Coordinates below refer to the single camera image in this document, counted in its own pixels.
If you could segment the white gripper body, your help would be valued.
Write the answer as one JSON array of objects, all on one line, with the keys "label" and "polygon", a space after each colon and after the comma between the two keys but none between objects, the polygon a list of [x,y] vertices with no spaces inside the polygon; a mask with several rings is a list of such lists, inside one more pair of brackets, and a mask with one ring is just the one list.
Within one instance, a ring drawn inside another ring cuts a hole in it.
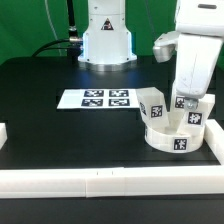
[{"label": "white gripper body", "polygon": [[184,34],[177,31],[162,34],[153,46],[158,63],[176,56],[175,87],[179,95],[201,99],[206,94],[223,45],[222,37]]}]

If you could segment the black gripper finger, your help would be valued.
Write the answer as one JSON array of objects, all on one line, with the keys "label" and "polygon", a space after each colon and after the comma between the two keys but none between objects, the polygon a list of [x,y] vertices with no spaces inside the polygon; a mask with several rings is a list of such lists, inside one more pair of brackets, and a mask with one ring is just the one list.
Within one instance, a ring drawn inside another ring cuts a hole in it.
[{"label": "black gripper finger", "polygon": [[198,108],[199,100],[195,98],[184,98],[184,108],[186,110],[196,110]]}]

